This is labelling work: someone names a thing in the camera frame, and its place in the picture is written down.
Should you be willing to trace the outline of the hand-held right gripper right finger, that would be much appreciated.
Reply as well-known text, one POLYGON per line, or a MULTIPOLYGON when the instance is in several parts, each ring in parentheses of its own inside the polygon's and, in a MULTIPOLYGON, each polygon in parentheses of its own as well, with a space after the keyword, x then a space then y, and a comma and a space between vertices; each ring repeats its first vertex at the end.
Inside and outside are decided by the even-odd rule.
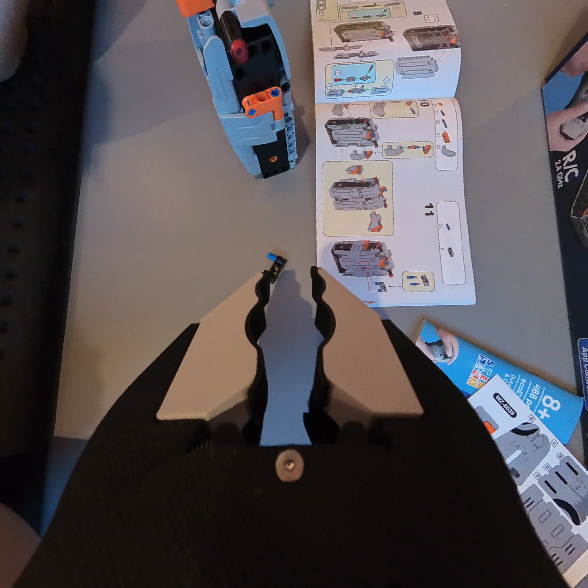
POLYGON ((312 444, 333 443, 349 422, 369 429, 383 418, 422 416, 380 316, 324 269, 312 267, 311 278, 323 336, 303 416, 312 444))

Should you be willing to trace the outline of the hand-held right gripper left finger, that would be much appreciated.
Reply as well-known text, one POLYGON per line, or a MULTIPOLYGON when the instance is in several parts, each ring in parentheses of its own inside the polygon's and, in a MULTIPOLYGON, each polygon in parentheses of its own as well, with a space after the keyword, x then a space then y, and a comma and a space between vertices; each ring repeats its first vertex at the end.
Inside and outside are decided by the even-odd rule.
POLYGON ((200 419, 210 429, 233 423, 258 445, 268 402, 263 352, 270 272, 253 276, 208 313, 157 413, 159 420, 200 419))

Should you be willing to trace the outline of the grey desk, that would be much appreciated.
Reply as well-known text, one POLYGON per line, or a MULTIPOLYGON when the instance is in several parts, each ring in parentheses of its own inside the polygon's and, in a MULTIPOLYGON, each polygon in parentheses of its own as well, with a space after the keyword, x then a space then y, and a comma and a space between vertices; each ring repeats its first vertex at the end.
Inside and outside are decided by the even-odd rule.
MULTIPOLYGON (((462 43, 474 306, 381 308, 423 318, 574 392, 575 369, 540 86, 587 31, 587 1, 448 1, 462 43)), ((255 179, 217 118, 175 1, 99 1, 55 436, 41 529, 83 438, 170 342, 288 259, 260 340, 262 442, 304 443, 315 305, 315 109, 309 1, 275 1, 292 69, 298 165, 255 179)))

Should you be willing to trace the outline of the blue booklet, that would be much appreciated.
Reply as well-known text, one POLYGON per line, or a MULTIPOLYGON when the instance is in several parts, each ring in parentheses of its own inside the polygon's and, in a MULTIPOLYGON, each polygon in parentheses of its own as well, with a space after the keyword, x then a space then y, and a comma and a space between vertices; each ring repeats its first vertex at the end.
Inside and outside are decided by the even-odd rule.
POLYGON ((415 341, 431 350, 435 364, 464 396, 473 395, 499 376, 559 440, 568 443, 583 408, 579 396, 450 332, 442 332, 441 327, 424 320, 415 341))

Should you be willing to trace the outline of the open white instruction booklet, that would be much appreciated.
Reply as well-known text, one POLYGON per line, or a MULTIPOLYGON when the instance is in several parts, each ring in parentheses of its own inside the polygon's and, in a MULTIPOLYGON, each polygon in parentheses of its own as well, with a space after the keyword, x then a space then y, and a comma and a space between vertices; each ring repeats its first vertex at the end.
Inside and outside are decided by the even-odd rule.
POLYGON ((311 1, 317 261, 373 307, 476 301, 446 1, 311 1))

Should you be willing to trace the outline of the grey sticker sheet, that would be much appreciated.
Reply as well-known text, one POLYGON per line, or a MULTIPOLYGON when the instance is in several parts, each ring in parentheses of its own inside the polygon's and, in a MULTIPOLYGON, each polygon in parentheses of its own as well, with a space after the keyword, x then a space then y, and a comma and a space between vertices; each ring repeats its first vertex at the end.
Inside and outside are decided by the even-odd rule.
POLYGON ((499 377, 469 397, 518 487, 549 558, 569 586, 587 577, 587 471, 499 377))

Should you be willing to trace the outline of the black dotted mat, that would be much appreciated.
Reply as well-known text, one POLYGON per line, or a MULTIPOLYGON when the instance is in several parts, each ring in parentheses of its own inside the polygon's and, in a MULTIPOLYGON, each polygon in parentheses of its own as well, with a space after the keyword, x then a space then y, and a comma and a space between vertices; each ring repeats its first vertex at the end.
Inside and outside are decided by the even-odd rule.
POLYGON ((70 284, 95 1, 33 1, 1 84, 1 503, 40 527, 70 284))

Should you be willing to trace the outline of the dark blue robot kit box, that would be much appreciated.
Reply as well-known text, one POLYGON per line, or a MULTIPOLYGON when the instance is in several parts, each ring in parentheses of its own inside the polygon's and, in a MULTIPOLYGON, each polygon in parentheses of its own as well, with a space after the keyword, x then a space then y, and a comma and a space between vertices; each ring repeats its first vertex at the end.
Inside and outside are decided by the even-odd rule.
POLYGON ((541 90, 577 392, 587 450, 587 35, 541 90))

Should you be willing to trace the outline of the person's pale clothing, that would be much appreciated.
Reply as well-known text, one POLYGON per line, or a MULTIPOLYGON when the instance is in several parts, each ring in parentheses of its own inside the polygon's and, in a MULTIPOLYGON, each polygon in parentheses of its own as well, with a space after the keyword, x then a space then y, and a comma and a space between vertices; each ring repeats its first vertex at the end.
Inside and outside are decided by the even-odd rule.
POLYGON ((40 538, 16 512, 1 504, 1 587, 12 587, 40 538))

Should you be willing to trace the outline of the grey blue brick model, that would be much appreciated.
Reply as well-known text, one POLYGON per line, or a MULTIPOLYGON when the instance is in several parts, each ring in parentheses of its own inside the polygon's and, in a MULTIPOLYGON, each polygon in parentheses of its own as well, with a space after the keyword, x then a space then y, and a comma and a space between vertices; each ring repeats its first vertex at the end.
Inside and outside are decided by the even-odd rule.
POLYGON ((237 156, 264 178, 296 167, 290 65, 273 1, 177 1, 219 120, 237 156))

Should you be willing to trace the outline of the pale cloth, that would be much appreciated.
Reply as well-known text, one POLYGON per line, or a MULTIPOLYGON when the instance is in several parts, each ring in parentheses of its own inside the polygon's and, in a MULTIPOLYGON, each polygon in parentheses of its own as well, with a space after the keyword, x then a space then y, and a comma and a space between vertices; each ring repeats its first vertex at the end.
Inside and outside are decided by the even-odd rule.
POLYGON ((29 4, 30 1, 1 1, 1 82, 14 75, 25 52, 29 4))

